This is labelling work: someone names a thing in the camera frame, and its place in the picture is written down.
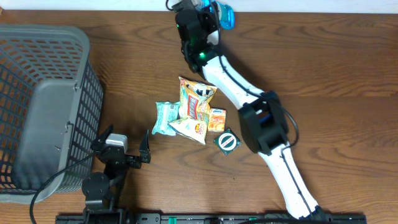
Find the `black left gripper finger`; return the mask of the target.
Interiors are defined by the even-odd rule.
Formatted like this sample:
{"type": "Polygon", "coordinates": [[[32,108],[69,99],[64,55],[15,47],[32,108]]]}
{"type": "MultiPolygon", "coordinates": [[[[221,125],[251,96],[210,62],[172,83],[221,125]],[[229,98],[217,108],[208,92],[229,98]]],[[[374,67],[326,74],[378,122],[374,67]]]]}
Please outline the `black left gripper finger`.
{"type": "Polygon", "coordinates": [[[98,135],[94,140],[93,140],[93,146],[98,146],[101,144],[104,144],[106,142],[106,139],[108,136],[113,133],[113,125],[109,125],[106,130],[98,135]]]}
{"type": "Polygon", "coordinates": [[[139,146],[139,153],[141,162],[150,162],[151,160],[151,153],[149,149],[149,130],[145,131],[145,134],[142,138],[141,144],[139,146]]]}

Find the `blue mouthwash bottle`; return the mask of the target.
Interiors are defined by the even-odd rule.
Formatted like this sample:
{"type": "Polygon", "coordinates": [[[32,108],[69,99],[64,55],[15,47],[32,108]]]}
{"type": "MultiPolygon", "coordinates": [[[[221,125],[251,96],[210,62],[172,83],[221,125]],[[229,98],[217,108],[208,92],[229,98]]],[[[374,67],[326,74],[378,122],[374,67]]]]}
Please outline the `blue mouthwash bottle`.
{"type": "Polygon", "coordinates": [[[200,0],[198,8],[208,8],[210,12],[213,12],[214,8],[211,6],[213,3],[216,4],[220,26],[225,30],[232,30],[235,27],[235,15],[231,6],[216,0],[200,0]]]}

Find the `teal wet wipes pack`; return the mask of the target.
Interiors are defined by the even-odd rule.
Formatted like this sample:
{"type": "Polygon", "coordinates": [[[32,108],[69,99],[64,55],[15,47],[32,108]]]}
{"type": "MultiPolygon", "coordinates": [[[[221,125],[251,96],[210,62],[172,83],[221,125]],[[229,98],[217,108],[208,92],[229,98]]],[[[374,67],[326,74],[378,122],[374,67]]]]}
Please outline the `teal wet wipes pack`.
{"type": "Polygon", "coordinates": [[[180,103],[156,102],[157,121],[152,129],[152,134],[163,134],[175,136],[176,132],[169,126],[169,123],[177,120],[180,103]]]}

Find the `orange yellow snack bag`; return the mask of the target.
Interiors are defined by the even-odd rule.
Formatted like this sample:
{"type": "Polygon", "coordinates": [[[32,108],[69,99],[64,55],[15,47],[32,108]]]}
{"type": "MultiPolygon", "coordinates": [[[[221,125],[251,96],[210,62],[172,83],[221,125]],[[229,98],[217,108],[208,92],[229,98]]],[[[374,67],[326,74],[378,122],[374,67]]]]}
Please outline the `orange yellow snack bag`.
{"type": "Polygon", "coordinates": [[[169,127],[177,134],[205,145],[210,118],[210,101],[217,87],[179,77],[180,107],[178,119],[169,127]]]}

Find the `orange white Kleenex tissue pack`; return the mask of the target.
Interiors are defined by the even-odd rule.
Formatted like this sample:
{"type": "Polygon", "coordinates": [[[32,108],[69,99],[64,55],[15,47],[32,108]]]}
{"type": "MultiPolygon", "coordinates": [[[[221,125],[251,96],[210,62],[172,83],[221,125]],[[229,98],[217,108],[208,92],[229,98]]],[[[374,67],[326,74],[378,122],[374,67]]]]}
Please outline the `orange white Kleenex tissue pack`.
{"type": "Polygon", "coordinates": [[[226,123],[226,110],[211,108],[208,122],[208,130],[222,133],[226,123]]]}

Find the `green round-label box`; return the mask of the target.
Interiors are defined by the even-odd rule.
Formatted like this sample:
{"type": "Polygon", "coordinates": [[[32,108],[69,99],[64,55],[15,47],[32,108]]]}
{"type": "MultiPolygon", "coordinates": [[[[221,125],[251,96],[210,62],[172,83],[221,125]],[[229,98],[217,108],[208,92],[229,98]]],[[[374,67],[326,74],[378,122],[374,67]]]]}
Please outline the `green round-label box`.
{"type": "Polygon", "coordinates": [[[241,145],[240,139],[230,128],[221,133],[213,142],[225,156],[241,145]]]}

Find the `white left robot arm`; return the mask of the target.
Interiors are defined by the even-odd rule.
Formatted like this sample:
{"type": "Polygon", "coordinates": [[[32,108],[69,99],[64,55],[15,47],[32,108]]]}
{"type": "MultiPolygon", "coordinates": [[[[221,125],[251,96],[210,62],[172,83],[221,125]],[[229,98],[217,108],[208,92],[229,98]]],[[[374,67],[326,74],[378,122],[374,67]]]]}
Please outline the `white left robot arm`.
{"type": "Polygon", "coordinates": [[[127,136],[114,134],[112,125],[93,140],[91,149],[105,168],[91,173],[82,183],[83,223],[134,223],[128,209],[119,207],[119,199],[128,171],[150,163],[149,131],[144,133],[138,156],[127,154],[127,136]]]}

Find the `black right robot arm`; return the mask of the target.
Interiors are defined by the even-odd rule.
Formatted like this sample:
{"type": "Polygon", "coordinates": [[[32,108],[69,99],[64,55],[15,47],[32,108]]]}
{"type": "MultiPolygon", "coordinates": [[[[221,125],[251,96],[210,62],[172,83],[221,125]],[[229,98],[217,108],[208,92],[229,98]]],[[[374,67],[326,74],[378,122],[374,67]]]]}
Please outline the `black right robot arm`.
{"type": "Polygon", "coordinates": [[[175,13],[185,61],[237,108],[243,140],[267,164],[294,222],[327,222],[294,162],[287,124],[292,115],[274,91],[264,92],[243,78],[221,49],[221,6],[215,1],[201,6],[181,0],[168,10],[175,13]]]}

